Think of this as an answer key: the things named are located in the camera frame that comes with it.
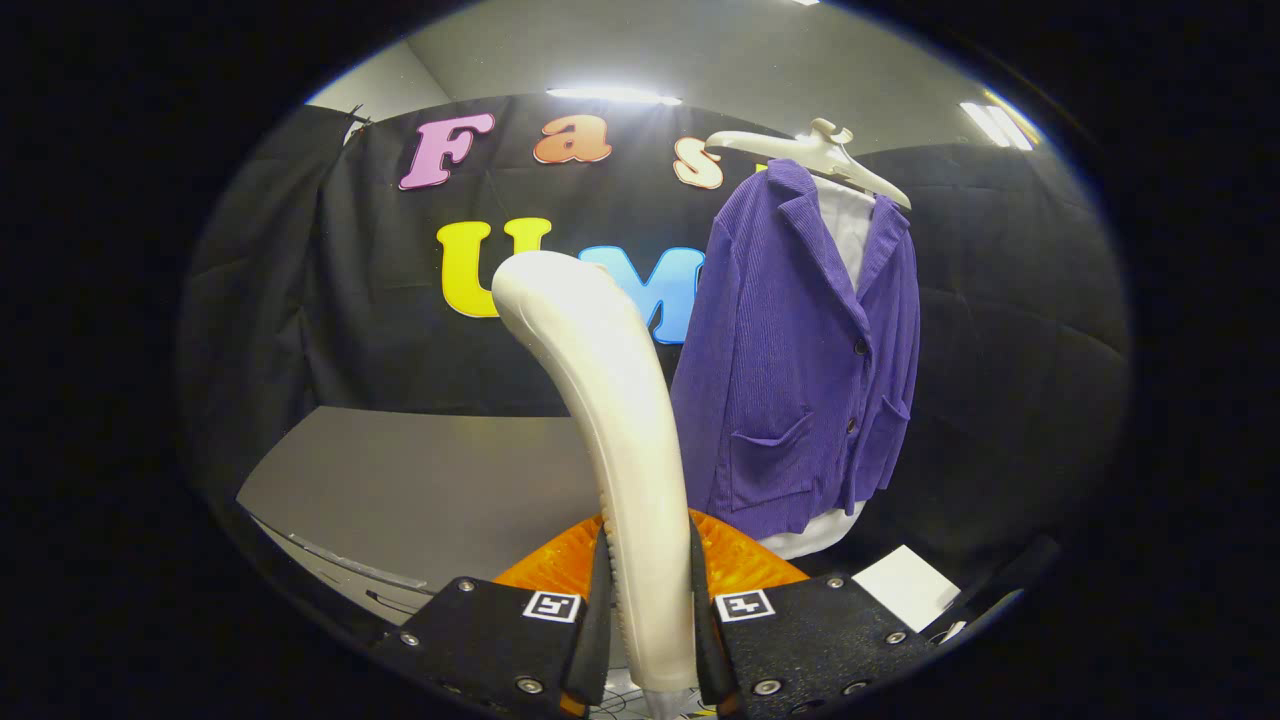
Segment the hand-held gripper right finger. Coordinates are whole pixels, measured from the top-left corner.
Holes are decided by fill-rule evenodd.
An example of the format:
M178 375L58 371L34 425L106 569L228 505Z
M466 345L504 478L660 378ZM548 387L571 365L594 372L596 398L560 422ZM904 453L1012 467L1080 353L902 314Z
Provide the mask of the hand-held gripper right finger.
M701 701L719 717L819 717L920 671L940 648L838 573L806 577L691 512Z

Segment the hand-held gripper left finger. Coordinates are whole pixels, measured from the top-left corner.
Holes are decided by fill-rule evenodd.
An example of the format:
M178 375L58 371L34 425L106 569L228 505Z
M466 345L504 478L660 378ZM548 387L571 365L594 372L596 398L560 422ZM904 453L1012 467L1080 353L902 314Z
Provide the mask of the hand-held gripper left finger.
M451 580L371 656L476 711L585 719L605 700L611 594L603 520L594 516L493 582Z

